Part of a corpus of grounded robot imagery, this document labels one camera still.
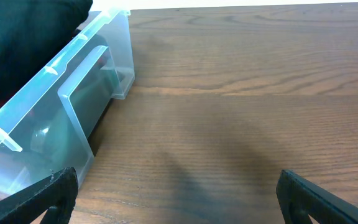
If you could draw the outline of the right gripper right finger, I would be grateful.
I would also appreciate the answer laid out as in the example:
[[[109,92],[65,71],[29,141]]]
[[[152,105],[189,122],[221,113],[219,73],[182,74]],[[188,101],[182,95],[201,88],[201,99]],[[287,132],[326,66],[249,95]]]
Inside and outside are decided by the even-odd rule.
[[[281,171],[276,194],[285,223],[358,224],[357,207],[291,170]]]

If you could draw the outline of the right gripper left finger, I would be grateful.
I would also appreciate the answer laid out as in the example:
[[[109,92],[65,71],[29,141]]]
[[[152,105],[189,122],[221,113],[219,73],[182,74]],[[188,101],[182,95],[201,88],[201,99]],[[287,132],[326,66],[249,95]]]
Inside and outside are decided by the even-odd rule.
[[[66,167],[0,200],[0,223],[68,223],[78,195],[73,167]]]

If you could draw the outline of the clear plastic storage bin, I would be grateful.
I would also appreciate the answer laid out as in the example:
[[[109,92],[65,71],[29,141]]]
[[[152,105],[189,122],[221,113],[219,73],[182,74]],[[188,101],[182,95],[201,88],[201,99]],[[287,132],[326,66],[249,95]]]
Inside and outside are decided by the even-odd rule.
[[[130,11],[92,12],[80,32],[0,109],[0,198],[66,167],[84,181],[94,154],[85,149],[65,112],[58,89],[77,69],[115,70],[123,100],[135,79]]]

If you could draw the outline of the black hoodie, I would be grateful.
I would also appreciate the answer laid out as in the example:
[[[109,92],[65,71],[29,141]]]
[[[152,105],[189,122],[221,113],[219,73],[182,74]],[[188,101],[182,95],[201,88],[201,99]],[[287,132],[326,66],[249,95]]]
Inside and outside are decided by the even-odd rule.
[[[88,18],[92,0],[0,0],[0,107]]]

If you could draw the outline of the dark green garment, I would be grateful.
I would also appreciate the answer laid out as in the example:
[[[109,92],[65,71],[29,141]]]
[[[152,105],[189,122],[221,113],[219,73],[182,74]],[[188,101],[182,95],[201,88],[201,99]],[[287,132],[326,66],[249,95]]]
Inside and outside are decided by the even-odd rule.
[[[88,151],[91,151],[88,137],[118,86],[115,70],[77,68],[58,89],[75,133]]]

